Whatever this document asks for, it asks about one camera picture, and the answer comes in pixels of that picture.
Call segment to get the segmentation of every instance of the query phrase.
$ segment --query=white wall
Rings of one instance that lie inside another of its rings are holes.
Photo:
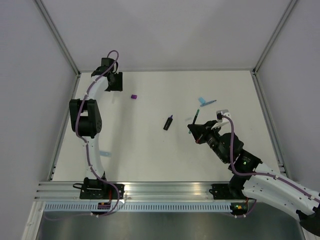
[[[18,240],[75,74],[33,1],[2,0],[0,23],[0,238]]]
[[[295,180],[320,191],[320,1],[299,1],[258,76]]]
[[[81,71],[252,69],[290,0],[43,0]]]

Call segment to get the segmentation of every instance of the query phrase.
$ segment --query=perforated metal strip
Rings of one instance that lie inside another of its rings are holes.
[[[172,212],[172,213],[229,213],[230,202],[126,202],[119,203],[116,207],[118,212]],[[98,209],[97,202],[47,202],[46,212],[106,212]]]

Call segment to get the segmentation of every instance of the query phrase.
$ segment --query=green marker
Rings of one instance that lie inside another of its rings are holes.
[[[198,108],[198,110],[196,111],[195,116],[194,116],[194,118],[193,118],[193,122],[192,122],[192,124],[195,124],[195,123],[196,123],[196,120],[197,120],[197,117],[198,117],[199,111],[200,111],[200,109]]]

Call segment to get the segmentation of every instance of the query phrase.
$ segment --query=gray floor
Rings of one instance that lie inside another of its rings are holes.
[[[46,216],[69,216],[47,212]],[[43,220],[38,240],[304,240],[289,215],[257,204],[245,219],[221,213],[117,212],[110,216]]]

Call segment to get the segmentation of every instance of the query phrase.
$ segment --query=white table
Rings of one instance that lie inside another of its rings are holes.
[[[83,96],[90,82],[91,73],[82,73],[75,98]],[[107,179],[229,181],[228,165],[188,134],[199,97],[217,101],[200,107],[196,123],[215,120],[217,110],[228,109],[244,149],[279,171],[249,71],[124,72],[123,92],[105,92],[98,101],[100,150],[111,152],[111,157],[101,157]],[[173,121],[165,131],[170,115]],[[228,125],[221,133],[229,131]],[[85,152],[69,120],[53,180],[83,181],[85,172]]]

